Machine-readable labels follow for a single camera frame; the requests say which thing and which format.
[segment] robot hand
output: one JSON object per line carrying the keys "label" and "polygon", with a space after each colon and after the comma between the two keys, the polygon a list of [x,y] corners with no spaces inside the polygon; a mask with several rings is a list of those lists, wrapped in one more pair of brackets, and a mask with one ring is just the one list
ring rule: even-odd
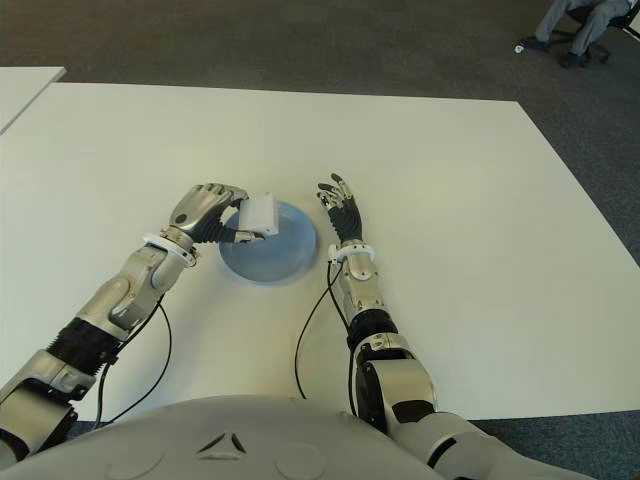
{"label": "robot hand", "polygon": [[331,178],[338,186],[319,183],[321,191],[318,192],[318,198],[329,212],[329,219],[340,242],[362,240],[362,220],[351,189],[339,175],[333,173]]}
{"label": "robot hand", "polygon": [[196,185],[176,206],[169,221],[171,227],[187,234],[194,243],[247,243],[264,240],[259,233],[225,227],[220,217],[227,207],[238,207],[247,192],[229,185]]}

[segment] white block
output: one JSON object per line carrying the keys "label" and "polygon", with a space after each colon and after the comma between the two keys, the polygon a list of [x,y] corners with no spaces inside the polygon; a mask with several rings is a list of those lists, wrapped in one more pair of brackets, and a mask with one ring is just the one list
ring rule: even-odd
{"label": "white block", "polygon": [[264,236],[278,234],[278,201],[267,193],[243,200],[240,204],[238,229],[261,233]]}

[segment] black arm joint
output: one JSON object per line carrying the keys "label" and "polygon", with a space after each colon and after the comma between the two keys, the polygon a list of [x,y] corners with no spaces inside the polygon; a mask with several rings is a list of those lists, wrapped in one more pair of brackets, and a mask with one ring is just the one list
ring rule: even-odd
{"label": "black arm joint", "polygon": [[74,318],[60,330],[47,352],[87,375],[112,361],[120,341],[81,318]]}
{"label": "black arm joint", "polygon": [[351,353],[362,340],[376,333],[398,333],[396,325],[386,311],[373,308],[353,317],[351,331],[347,337]]}

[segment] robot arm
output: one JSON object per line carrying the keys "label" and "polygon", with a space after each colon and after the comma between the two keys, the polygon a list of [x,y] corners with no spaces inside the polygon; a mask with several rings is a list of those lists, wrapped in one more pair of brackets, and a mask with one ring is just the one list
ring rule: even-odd
{"label": "robot arm", "polygon": [[358,416],[393,436],[398,427],[434,413],[433,382],[398,334],[378,287],[375,252],[362,240],[362,222],[348,185],[332,175],[337,187],[321,183],[318,197],[327,209],[340,246],[330,259],[343,262],[340,286],[349,325],[347,345],[355,365]]}
{"label": "robot arm", "polygon": [[0,470],[63,441],[100,368],[148,318],[180,273],[195,265],[195,243],[250,242],[259,234],[222,225],[244,190],[196,185],[176,206],[160,235],[146,235],[120,272],[102,285],[47,349],[38,350],[0,389]]}
{"label": "robot arm", "polygon": [[319,184],[318,197],[341,242],[329,257],[343,262],[340,286],[358,416],[447,480],[588,480],[523,457],[457,415],[437,413],[431,377],[398,334],[378,288],[375,252],[362,240],[351,190],[338,175],[332,178],[338,186]]}

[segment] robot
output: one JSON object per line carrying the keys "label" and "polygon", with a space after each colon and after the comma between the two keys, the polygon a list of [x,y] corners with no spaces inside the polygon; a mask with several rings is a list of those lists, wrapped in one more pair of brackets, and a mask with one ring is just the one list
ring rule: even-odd
{"label": "robot", "polygon": [[0,478],[587,480],[513,451],[463,418],[438,411],[433,382],[398,333],[363,241],[354,196],[338,175],[319,184],[340,245],[330,257],[344,294],[350,392],[357,416],[299,398],[228,396],[166,406],[65,442],[96,375],[155,312],[196,244],[263,237],[223,225],[248,198],[196,185],[169,226],[147,235],[48,348],[0,389]]}

